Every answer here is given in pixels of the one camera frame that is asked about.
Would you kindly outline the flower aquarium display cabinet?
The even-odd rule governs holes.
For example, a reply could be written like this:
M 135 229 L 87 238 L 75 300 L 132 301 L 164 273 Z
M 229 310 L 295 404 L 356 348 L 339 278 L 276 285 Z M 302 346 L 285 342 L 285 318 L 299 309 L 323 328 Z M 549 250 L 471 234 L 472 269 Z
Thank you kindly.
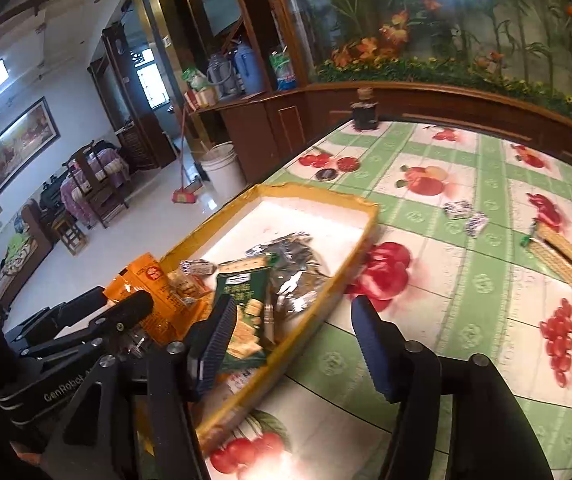
M 572 119 L 572 0 L 285 0 L 315 84 L 475 89 Z

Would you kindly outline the yellow cardboard box tray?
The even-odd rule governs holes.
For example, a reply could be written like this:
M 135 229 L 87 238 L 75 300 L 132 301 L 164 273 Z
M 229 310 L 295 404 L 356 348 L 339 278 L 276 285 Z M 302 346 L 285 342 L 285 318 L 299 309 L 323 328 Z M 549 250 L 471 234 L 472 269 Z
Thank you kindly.
M 326 278 L 310 307 L 300 313 L 288 313 L 277 300 L 278 288 L 269 288 L 274 347 L 238 392 L 217 386 L 200 402 L 196 432 L 203 453 L 218 448 L 260 404 L 339 304 L 373 243 L 378 214 L 378 205 L 361 196 L 292 182 L 258 184 L 212 214 L 161 258 L 161 268 L 167 272 L 188 259 L 221 264 L 245 258 L 252 247 L 303 233 L 310 237 L 309 246 Z

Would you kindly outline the orange snack packet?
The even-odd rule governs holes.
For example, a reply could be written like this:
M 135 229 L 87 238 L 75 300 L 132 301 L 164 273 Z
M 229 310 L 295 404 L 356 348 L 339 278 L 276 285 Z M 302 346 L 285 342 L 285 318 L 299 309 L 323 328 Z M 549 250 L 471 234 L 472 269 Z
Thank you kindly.
M 137 290 L 149 292 L 152 312 L 140 322 L 145 332 L 160 346 L 183 340 L 191 326 L 201 320 L 208 304 L 185 306 L 175 295 L 167 272 L 149 252 L 130 262 L 104 290 L 106 297 L 119 302 Z

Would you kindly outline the blue thermos jug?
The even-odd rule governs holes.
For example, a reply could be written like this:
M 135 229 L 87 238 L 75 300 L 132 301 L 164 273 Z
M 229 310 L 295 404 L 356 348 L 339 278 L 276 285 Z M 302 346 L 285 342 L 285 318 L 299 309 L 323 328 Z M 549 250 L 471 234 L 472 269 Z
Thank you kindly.
M 256 94 L 265 90 L 260 65 L 254 50 L 244 42 L 237 46 L 234 55 L 238 73 L 243 80 L 246 94 Z

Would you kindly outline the orange cracker pack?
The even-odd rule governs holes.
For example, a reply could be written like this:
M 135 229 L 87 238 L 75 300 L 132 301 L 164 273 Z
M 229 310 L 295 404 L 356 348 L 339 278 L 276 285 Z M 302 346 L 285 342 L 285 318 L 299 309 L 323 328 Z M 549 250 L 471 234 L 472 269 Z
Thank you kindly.
M 212 304 L 214 292 L 208 288 L 197 275 L 185 274 L 181 269 L 167 273 L 167 279 L 172 286 L 175 295 L 183 304 L 191 307 L 197 302 Z

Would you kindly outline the wooden chair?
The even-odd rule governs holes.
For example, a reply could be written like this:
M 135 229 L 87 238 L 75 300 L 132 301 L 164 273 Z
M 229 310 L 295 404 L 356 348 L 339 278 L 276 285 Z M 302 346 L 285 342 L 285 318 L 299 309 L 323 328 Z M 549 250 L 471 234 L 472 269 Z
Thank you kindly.
M 122 157 L 102 141 L 90 141 L 75 151 L 64 163 L 72 181 L 71 200 L 85 209 L 88 220 L 77 217 L 91 228 L 98 223 L 107 229 L 111 219 L 127 209 L 125 198 L 129 169 Z

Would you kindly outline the green cracker bag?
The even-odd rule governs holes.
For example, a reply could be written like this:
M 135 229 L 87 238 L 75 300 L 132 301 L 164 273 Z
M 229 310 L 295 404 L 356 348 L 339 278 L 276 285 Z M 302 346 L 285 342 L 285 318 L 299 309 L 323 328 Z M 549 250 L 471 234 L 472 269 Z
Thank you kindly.
M 264 311 L 271 296 L 271 268 L 220 272 L 216 276 L 215 298 L 234 299 L 236 323 L 222 362 L 223 373 L 261 367 L 269 355 L 264 336 Z

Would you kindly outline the plastic bag with bottle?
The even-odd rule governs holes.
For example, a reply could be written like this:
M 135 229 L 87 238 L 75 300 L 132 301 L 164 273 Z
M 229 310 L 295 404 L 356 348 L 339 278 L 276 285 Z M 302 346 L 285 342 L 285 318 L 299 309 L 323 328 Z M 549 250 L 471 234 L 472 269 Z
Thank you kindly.
M 277 89 L 279 91 L 292 90 L 297 86 L 295 72 L 289 58 L 288 50 L 273 51 L 269 56 L 272 70 L 275 74 Z

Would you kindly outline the framed landscape painting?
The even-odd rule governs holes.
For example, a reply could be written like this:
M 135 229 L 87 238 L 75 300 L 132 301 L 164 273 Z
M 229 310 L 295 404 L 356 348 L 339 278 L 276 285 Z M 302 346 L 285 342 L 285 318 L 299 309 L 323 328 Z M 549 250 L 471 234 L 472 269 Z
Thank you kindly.
M 0 194 L 60 132 L 43 96 L 0 133 Z

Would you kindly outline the small dark jar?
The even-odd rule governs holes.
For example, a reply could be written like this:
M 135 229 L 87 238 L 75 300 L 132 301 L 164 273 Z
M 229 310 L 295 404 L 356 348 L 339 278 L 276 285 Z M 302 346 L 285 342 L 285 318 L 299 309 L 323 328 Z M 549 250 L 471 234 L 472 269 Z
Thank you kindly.
M 356 130 L 375 130 L 378 127 L 377 101 L 374 90 L 361 87 L 356 90 L 357 101 L 351 104 L 353 126 Z

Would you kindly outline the white plastic bucket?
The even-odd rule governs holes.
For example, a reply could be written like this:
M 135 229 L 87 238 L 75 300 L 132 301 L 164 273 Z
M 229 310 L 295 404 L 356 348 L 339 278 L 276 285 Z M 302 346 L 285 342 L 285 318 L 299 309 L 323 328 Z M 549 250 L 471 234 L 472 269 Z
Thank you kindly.
M 230 200 L 247 185 L 234 144 L 217 144 L 203 154 L 200 165 L 222 200 Z

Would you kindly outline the small blue white candy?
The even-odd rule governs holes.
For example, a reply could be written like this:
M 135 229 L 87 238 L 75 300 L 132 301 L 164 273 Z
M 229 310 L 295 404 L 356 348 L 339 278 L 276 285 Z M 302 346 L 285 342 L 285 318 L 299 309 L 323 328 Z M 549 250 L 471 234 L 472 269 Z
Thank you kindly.
M 468 219 L 474 213 L 474 208 L 468 200 L 454 200 L 454 202 L 446 203 L 443 211 L 449 219 Z

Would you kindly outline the green white bag on shelf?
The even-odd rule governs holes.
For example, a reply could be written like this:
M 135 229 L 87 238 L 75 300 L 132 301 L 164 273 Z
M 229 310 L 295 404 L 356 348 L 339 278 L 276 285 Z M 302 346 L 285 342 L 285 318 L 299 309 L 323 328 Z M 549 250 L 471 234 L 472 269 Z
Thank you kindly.
M 213 84 L 197 67 L 186 68 L 182 72 L 182 78 L 188 84 L 191 91 L 191 99 L 195 101 L 198 108 L 214 106 L 219 100 Z

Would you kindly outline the small wooden stool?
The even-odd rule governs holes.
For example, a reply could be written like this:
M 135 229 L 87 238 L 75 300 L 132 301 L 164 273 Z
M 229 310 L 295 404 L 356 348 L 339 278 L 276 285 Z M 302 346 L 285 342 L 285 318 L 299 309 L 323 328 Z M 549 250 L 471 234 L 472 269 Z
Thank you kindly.
M 87 244 L 86 235 L 78 227 L 71 214 L 67 212 L 58 214 L 56 219 L 54 219 L 52 229 L 56 233 L 58 240 L 72 256 L 77 256 Z

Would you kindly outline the silver foil packet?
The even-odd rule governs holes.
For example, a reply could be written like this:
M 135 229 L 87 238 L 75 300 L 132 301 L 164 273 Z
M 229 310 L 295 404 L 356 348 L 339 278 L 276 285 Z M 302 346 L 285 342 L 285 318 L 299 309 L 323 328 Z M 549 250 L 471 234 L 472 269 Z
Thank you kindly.
M 246 251 L 247 257 L 266 257 L 274 289 L 275 311 L 285 320 L 303 313 L 315 303 L 329 280 L 324 263 L 311 246 L 312 237 L 292 232 Z

